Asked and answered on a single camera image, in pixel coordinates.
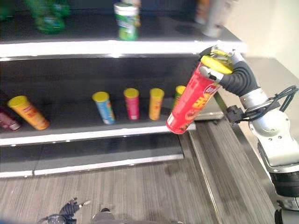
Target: green and white can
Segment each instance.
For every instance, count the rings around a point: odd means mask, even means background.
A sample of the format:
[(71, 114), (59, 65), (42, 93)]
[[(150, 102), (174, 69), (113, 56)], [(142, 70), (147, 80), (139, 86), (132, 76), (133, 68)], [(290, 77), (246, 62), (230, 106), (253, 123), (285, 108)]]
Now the green and white can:
[(123, 41), (134, 41), (137, 39), (137, 15), (138, 7), (123, 2), (114, 4), (116, 21), (119, 26), (119, 38)]

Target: gray carpet floor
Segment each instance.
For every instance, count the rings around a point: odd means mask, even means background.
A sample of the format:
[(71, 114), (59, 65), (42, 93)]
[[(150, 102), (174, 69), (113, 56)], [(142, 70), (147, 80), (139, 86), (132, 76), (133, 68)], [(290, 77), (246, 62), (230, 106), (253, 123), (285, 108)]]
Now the gray carpet floor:
[[(223, 224), (272, 224), (274, 207), (226, 120), (197, 124), (200, 154)], [(181, 136), (187, 140), (187, 134)], [(23, 223), (57, 213), (72, 197), (92, 200), (76, 213), (88, 224), (108, 207), (116, 218), (216, 224), (202, 170), (187, 141), (185, 158), (133, 167), (0, 180), (0, 217)]]

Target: black shelf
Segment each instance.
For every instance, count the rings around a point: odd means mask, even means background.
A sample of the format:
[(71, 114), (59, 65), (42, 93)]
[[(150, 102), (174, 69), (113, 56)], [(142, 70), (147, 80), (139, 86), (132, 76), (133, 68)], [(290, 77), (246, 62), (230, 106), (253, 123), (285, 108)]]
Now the black shelf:
[(170, 133), (2, 147), (0, 178), (48, 175), (183, 158), (179, 137)]
[[(220, 38), (200, 32), (200, 25), (179, 16), (141, 16), (138, 41), (230, 41), (241, 42), (224, 28)], [(60, 41), (118, 40), (118, 26), (113, 15), (71, 15), (65, 18), (65, 30), (56, 35), (38, 31), (29, 15), (18, 15), (1, 23), (1, 44)]]
[(118, 136), (168, 133), (166, 120), (171, 112), (173, 98), (164, 99), (160, 120), (149, 119), (149, 100), (140, 99), (140, 119), (129, 120), (125, 102), (112, 102), (116, 122), (112, 125), (103, 123), (94, 102), (64, 103), (38, 107), (50, 121), (45, 130), (35, 130), (27, 122), (15, 132), (1, 130), (0, 146), (15, 146), (20, 144), (44, 144), (73, 140), (88, 140)]

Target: yellow can lid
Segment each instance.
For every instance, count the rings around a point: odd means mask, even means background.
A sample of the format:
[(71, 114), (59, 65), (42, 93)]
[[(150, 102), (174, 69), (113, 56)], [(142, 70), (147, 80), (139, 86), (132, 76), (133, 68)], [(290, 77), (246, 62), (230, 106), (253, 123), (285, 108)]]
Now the yellow can lid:
[(137, 89), (128, 88), (123, 92), (123, 94), (125, 95), (125, 97), (135, 98), (139, 96), (139, 91)]
[(93, 100), (96, 102), (105, 102), (109, 99), (109, 94), (106, 92), (96, 92), (93, 94)]
[(228, 75), (231, 74), (233, 71), (226, 67), (224, 64), (222, 64), (220, 61), (210, 57), (210, 56), (203, 56), (200, 60), (205, 66), (208, 68), (211, 68), (217, 72), (220, 72), (222, 74)]
[(182, 95), (183, 94), (183, 92), (185, 91), (185, 86), (183, 86), (183, 85), (178, 85), (177, 87), (176, 87), (176, 92), (177, 93), (179, 93), (180, 95)]
[(163, 98), (163, 96), (164, 96), (164, 91), (159, 88), (153, 88), (150, 90), (149, 93), (150, 93), (151, 97)]
[(26, 103), (27, 101), (28, 100), (27, 100), (26, 96), (17, 96), (17, 97), (10, 99), (7, 105), (9, 107), (16, 107), (16, 106), (20, 106), (20, 105)]

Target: blue chip can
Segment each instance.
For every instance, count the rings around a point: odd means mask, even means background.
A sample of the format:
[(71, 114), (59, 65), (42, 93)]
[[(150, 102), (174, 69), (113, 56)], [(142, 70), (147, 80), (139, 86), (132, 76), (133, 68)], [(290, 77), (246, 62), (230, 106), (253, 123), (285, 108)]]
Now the blue chip can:
[(96, 103), (103, 122), (107, 125), (115, 122), (115, 116), (112, 111), (109, 94), (106, 92), (96, 92), (93, 94), (93, 100)]

